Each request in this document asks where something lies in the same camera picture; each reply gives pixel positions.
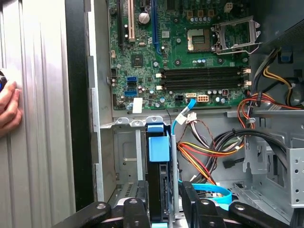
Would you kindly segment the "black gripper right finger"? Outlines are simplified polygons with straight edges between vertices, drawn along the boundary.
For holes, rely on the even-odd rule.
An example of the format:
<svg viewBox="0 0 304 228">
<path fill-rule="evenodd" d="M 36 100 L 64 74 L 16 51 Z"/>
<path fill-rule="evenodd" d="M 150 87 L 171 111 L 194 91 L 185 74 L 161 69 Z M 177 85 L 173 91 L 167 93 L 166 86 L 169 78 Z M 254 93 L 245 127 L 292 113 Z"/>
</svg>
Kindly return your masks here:
<svg viewBox="0 0 304 228">
<path fill-rule="evenodd" d="M 228 210 L 210 199 L 200 199 L 193 185 L 181 183 L 181 201 L 190 228 L 288 228 L 289 225 L 242 202 L 232 202 Z"/>
</svg>

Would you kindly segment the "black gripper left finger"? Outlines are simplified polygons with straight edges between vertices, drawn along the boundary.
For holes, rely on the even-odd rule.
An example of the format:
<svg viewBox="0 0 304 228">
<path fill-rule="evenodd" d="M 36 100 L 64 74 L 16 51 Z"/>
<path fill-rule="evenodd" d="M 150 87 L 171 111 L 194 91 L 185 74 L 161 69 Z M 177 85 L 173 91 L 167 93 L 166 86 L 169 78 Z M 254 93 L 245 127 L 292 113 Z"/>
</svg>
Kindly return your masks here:
<svg viewBox="0 0 304 228">
<path fill-rule="evenodd" d="M 106 202 L 94 202 L 63 221 L 55 228 L 149 228 L 148 182 L 138 181 L 135 197 L 124 198 L 112 207 Z"/>
</svg>

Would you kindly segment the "person's hand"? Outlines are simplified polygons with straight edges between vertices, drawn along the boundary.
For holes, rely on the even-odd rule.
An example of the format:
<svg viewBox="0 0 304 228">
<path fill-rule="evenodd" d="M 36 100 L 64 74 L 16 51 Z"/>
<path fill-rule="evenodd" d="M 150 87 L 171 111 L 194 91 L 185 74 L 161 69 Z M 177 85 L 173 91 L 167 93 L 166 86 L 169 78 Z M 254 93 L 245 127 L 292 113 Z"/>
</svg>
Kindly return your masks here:
<svg viewBox="0 0 304 228">
<path fill-rule="evenodd" d="M 0 137 L 17 128 L 22 119 L 19 94 L 15 81 L 8 81 L 0 92 Z"/>
</svg>

